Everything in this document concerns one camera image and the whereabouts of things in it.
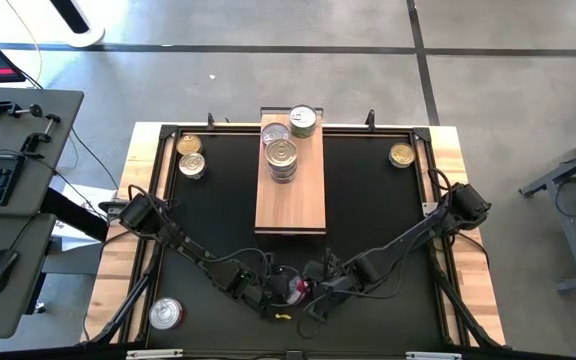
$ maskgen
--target concrete floor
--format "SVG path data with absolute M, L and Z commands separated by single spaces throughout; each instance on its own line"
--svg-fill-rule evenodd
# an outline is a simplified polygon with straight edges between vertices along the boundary
M 405 0 L 81 3 L 107 27 L 109 43 L 414 46 Z M 576 49 L 573 1 L 417 0 L 416 7 L 427 48 Z M 9 20 L 0 42 L 29 41 L 2 1 L 0 17 Z M 40 41 L 57 37 L 37 32 Z M 36 72 L 33 51 L 6 53 Z M 428 56 L 428 71 L 439 122 L 458 128 L 469 179 L 493 203 L 482 232 L 507 343 L 576 355 L 576 292 L 555 290 L 576 267 L 545 194 L 524 200 L 516 192 L 576 146 L 576 54 L 532 55 Z M 116 177 L 136 121 L 203 121 L 208 111 L 257 121 L 260 106 L 304 102 L 323 106 L 328 122 L 360 123 L 374 108 L 379 124 L 429 124 L 415 55 L 44 51 L 43 62 L 44 86 L 86 93 L 76 128 Z M 64 174 L 109 187 L 79 152 L 79 166 Z M 61 165 L 73 161 L 67 148 Z M 25 317 L 0 350 L 77 342 L 92 283 L 49 277 L 40 299 L 54 307 Z

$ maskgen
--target wooden table frame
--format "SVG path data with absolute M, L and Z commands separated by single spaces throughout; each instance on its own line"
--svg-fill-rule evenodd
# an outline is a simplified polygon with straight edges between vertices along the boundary
M 199 123 L 160 123 L 160 122 L 138 122 L 133 130 L 126 165 L 121 178 L 121 185 L 118 196 L 127 199 L 127 187 L 129 184 L 139 185 L 147 189 L 152 180 L 157 180 L 157 196 L 164 197 L 165 184 L 170 168 L 170 159 L 174 150 L 174 140 L 168 138 L 160 151 L 163 151 L 161 164 L 159 165 L 160 174 L 158 179 L 151 179 L 155 162 L 157 158 L 157 147 L 159 144 L 160 132 L 162 125 L 202 125 Z M 240 123 L 240 124 L 219 124 L 216 126 L 251 126 L 259 127 L 259 123 Z M 367 127 L 367 125 L 335 125 L 352 127 Z M 397 126 L 383 126 L 383 128 L 397 128 Z M 399 126 L 399 128 L 410 128 L 408 126 Z M 434 167 L 442 170 L 449 178 L 451 183 L 467 183 L 465 165 L 459 145 L 457 130 L 454 127 L 431 126 L 427 127 L 432 137 L 432 148 L 434 154 Z M 431 181 L 427 173 L 429 167 L 423 151 L 418 151 L 420 167 L 423 174 L 424 189 L 426 198 L 435 198 L 432 193 Z M 123 228 L 113 224 L 109 231 L 108 237 L 115 236 L 123 232 Z M 481 244 L 481 235 L 479 230 L 465 232 Z M 145 246 L 144 259 L 149 259 L 152 254 L 152 242 L 143 242 Z M 86 327 L 91 336 L 98 334 L 104 325 L 117 311 L 124 300 L 135 262 L 138 241 L 133 235 L 124 235 L 123 237 L 108 244 L 99 264 L 99 270 L 95 281 L 88 315 L 86 318 Z M 484 254 L 465 241 L 457 239 L 452 248 L 454 264 L 456 267 L 457 280 L 462 300 L 468 306 L 479 324 L 488 332 L 491 338 L 499 343 L 505 343 L 501 322 L 497 310 L 497 304 L 494 296 L 492 282 L 488 271 L 486 258 Z M 446 263 L 443 256 L 438 257 L 440 264 L 445 268 Z M 141 264 L 141 270 L 147 266 L 147 260 Z M 134 340 L 139 332 L 141 318 L 144 307 L 145 293 L 142 294 L 136 303 L 132 320 L 128 328 L 126 339 Z M 447 319 L 448 333 L 455 344 L 459 344 L 459 327 L 457 317 L 450 304 L 450 301 L 443 296 L 444 314 Z M 476 345 L 476 342 L 470 337 L 470 343 Z M 118 341 L 118 334 L 113 338 L 113 342 Z

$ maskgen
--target stacked cans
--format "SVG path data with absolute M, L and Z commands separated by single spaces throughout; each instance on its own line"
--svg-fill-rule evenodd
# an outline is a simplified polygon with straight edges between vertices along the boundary
M 291 182 L 297 175 L 297 145 L 288 139 L 273 140 L 266 146 L 270 176 L 280 184 Z
M 278 139 L 288 139 L 289 137 L 290 130 L 282 123 L 270 123 L 261 129 L 261 141 L 264 142 L 264 145 L 268 145 Z
M 206 172 L 206 159 L 200 154 L 202 148 L 196 135 L 184 135 L 177 143 L 177 151 L 183 155 L 179 160 L 179 170 L 190 179 L 200 179 Z
M 294 137 L 307 138 L 315 132 L 317 113 L 308 105 L 297 105 L 290 110 L 290 132 Z

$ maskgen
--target metal can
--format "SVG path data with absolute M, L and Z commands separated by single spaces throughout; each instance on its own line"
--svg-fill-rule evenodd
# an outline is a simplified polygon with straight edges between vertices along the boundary
M 266 146 L 270 176 L 278 183 L 291 182 L 297 173 L 297 145 L 288 139 L 271 141 Z
M 198 153 L 184 155 L 179 160 L 179 170 L 193 180 L 200 179 L 206 172 L 206 159 Z
M 398 143 L 390 148 L 388 153 L 390 163 L 398 168 L 407 168 L 415 161 L 415 151 L 412 146 L 404 143 Z
M 307 138 L 315 132 L 317 112 L 308 105 L 297 105 L 290 110 L 290 131 L 293 136 Z
M 264 145 L 270 144 L 271 141 L 277 139 L 288 139 L 290 137 L 290 129 L 282 123 L 270 123 L 261 129 L 261 141 Z
M 168 330 L 179 324 L 183 308 L 179 301 L 173 298 L 161 298 L 150 308 L 150 324 L 157 330 Z
M 295 180 L 297 177 L 297 171 L 292 172 L 292 174 L 288 177 L 277 177 L 275 173 L 271 172 L 270 177 L 277 183 L 277 184 L 288 184 L 289 182 Z
M 270 142 L 265 153 L 268 164 L 277 171 L 285 171 L 297 163 L 297 145 L 288 139 Z
M 184 135 L 177 142 L 177 152 L 181 155 L 200 153 L 202 150 L 201 140 L 196 135 Z

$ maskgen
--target gray desk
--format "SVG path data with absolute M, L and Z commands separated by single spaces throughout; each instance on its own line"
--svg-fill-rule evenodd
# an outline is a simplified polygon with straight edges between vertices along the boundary
M 28 218 L 13 217 L 6 219 L 2 226 L 0 218 L 0 250 L 10 246 L 27 221 Z M 19 259 L 8 286 L 0 294 L 0 338 L 15 333 L 21 315 L 28 307 L 55 221 L 54 215 L 38 215 L 15 246 Z
M 44 156 L 42 161 L 53 168 L 61 157 L 83 98 L 81 91 L 0 88 L 0 101 L 14 101 L 25 109 L 31 104 L 37 104 L 42 107 L 44 114 L 55 114 L 61 118 L 61 122 L 50 129 L 52 141 L 49 144 L 40 144 L 37 149 Z M 30 114 L 21 115 L 19 119 L 2 116 L 0 149 L 19 151 L 28 135 L 43 132 L 47 125 L 48 120 L 35 118 Z M 52 171 L 35 161 L 26 161 L 23 172 L 31 173 L 32 176 L 19 178 L 8 205 L 0 206 L 0 215 L 29 216 L 39 211 L 43 195 L 53 176 Z
M 83 93 L 0 88 L 0 101 L 4 100 L 17 102 L 24 108 L 30 104 L 38 104 L 43 108 L 44 114 L 53 113 L 61 117 L 61 123 L 51 129 L 52 141 L 49 144 L 41 144 L 38 148 L 38 151 L 45 156 L 43 161 L 53 168 L 56 167 L 79 111 Z M 47 120 L 34 118 L 29 114 L 19 119 L 2 116 L 0 149 L 19 151 L 25 138 L 30 133 L 43 132 L 47 123 Z M 47 190 L 53 176 L 50 169 L 26 159 L 21 171 L 19 182 L 8 205 L 0 207 L 0 250 L 10 247 L 30 216 L 40 209 L 45 213 L 33 220 L 15 246 L 15 250 L 19 252 L 19 259 L 7 287 L 0 294 L 0 338 L 7 338 L 15 333 L 22 314 L 32 300 L 53 226 L 57 218 L 64 220 L 64 215 L 58 214 L 59 209 L 67 209 L 66 211 L 70 212 L 72 209 L 69 206 L 74 206 L 73 203 L 63 202 L 63 199 L 59 198 L 61 195 L 54 190 Z M 85 210 L 77 206 L 74 208 L 74 213 L 78 217 L 91 217 Z

